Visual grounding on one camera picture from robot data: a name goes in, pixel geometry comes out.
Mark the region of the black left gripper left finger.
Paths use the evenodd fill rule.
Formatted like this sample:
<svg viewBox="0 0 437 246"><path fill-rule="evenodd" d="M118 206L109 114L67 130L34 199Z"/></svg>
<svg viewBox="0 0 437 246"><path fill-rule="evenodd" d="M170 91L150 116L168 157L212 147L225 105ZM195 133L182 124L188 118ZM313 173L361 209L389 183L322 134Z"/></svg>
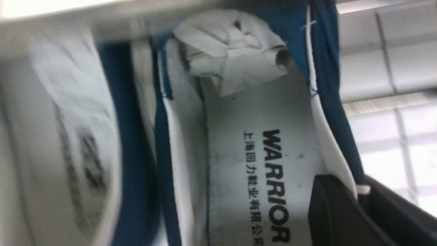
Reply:
<svg viewBox="0 0 437 246"><path fill-rule="evenodd" d="M396 245L332 175L314 177L308 221L314 246Z"/></svg>

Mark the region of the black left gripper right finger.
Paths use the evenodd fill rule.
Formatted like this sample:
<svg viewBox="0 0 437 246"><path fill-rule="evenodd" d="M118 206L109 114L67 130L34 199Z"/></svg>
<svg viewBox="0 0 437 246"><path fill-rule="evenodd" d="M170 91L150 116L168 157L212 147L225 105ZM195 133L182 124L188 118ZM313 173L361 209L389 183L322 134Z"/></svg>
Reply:
<svg viewBox="0 0 437 246"><path fill-rule="evenodd" d="M360 246L435 246L436 218L374 180L363 177L359 201L367 212Z"/></svg>

